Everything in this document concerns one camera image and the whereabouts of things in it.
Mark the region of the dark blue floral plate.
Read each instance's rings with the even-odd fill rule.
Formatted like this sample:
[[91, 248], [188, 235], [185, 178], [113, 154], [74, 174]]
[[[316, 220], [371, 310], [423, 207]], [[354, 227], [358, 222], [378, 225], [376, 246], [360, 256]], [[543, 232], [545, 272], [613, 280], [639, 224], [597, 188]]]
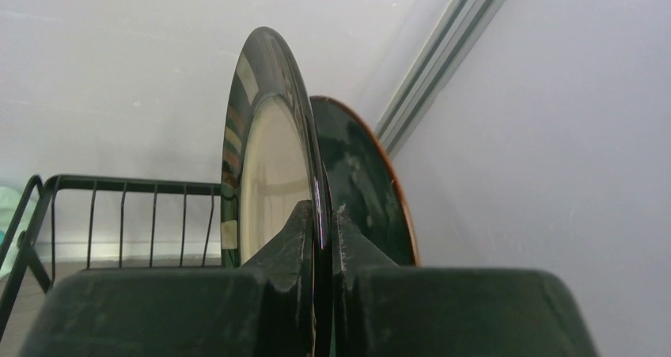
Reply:
[[420, 265], [409, 206], [385, 148], [348, 105], [309, 99], [335, 209], [396, 264]]

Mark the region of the black rimmed cream plate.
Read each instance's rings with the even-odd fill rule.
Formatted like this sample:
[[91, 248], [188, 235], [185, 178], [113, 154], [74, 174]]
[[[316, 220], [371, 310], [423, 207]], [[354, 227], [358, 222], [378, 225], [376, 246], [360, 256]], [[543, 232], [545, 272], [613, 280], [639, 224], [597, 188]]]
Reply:
[[274, 29], [254, 29], [237, 60], [226, 109], [221, 254], [260, 270], [267, 300], [260, 346], [273, 356], [328, 353], [330, 203], [313, 106]]

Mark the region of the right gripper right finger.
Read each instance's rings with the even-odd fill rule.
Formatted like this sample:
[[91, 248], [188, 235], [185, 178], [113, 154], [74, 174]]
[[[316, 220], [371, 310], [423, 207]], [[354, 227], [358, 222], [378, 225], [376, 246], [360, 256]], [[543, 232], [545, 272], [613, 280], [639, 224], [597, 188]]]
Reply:
[[577, 302], [549, 272], [393, 262], [332, 215], [338, 356], [595, 356]]

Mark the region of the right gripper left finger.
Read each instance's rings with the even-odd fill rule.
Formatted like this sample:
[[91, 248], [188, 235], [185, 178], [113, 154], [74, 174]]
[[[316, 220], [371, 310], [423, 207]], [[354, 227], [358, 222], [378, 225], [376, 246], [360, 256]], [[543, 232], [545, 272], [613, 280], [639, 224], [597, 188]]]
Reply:
[[101, 268], [47, 295], [22, 356], [309, 356], [312, 204], [239, 268]]

